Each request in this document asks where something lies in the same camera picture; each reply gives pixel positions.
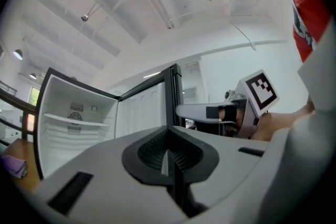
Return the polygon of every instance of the window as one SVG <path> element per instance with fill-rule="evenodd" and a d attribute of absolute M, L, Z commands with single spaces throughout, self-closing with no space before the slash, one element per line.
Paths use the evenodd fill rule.
<path fill-rule="evenodd" d="M 31 90 L 32 91 L 30 92 L 29 104 L 36 105 L 38 95 L 40 94 L 40 90 L 38 90 L 34 87 Z M 28 115 L 28 122 L 27 122 L 27 129 L 29 131 L 34 130 L 34 122 L 35 122 L 35 116 L 29 114 Z"/>
<path fill-rule="evenodd" d="M 39 94 L 40 90 L 37 90 L 36 88 L 33 87 L 32 91 L 30 92 L 29 104 L 36 105 Z"/>
<path fill-rule="evenodd" d="M 16 95 L 17 90 L 0 81 L 0 88 L 11 95 Z"/>

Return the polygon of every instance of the ceiling sprinkler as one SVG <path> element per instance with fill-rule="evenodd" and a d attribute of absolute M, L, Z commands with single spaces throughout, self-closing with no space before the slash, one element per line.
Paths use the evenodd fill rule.
<path fill-rule="evenodd" d="M 86 14 L 84 14 L 84 15 L 82 15 L 80 18 L 82 19 L 83 22 L 87 22 L 88 19 L 89 19 L 89 16 L 86 15 Z"/>

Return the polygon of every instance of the wooden table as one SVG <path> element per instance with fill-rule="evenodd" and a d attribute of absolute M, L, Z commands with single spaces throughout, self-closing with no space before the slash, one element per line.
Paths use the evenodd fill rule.
<path fill-rule="evenodd" d="M 17 139 L 2 154 L 3 156 L 10 155 L 18 159 L 24 159 L 27 162 L 27 174 L 23 178 L 11 176 L 13 182 L 26 190 L 32 191 L 40 182 L 37 173 L 33 143 Z"/>

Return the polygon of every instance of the railing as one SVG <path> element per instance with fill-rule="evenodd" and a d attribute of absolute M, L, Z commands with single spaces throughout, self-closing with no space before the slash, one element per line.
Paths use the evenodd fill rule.
<path fill-rule="evenodd" d="M 7 104 L 12 105 L 13 107 L 22 110 L 23 115 L 22 115 L 22 124 L 21 126 L 17 126 L 13 123 L 7 122 L 4 119 L 0 118 L 0 123 L 13 128 L 15 130 L 18 130 L 22 134 L 22 139 L 27 140 L 28 135 L 33 135 L 32 131 L 29 131 L 27 129 L 27 123 L 28 123 L 28 116 L 29 115 L 36 115 L 36 107 L 33 106 L 32 104 L 29 104 L 27 102 L 22 101 L 18 97 L 15 97 L 8 92 L 4 91 L 3 89 L 0 89 L 0 99 L 6 102 Z M 0 140 L 1 144 L 4 145 L 9 145 L 7 142 Z"/>
<path fill-rule="evenodd" d="M 8 86 L 7 84 L 3 83 L 2 81 L 0 81 L 0 89 L 4 90 L 5 92 L 8 92 L 8 93 L 10 93 L 11 95 L 14 95 L 14 96 L 17 93 L 17 90 Z"/>

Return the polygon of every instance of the red shirt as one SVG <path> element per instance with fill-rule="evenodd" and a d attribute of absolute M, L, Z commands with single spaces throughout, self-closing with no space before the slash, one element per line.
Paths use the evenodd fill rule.
<path fill-rule="evenodd" d="M 293 36 L 304 62 L 320 41 L 331 13 L 323 0 L 293 0 L 295 24 Z"/>

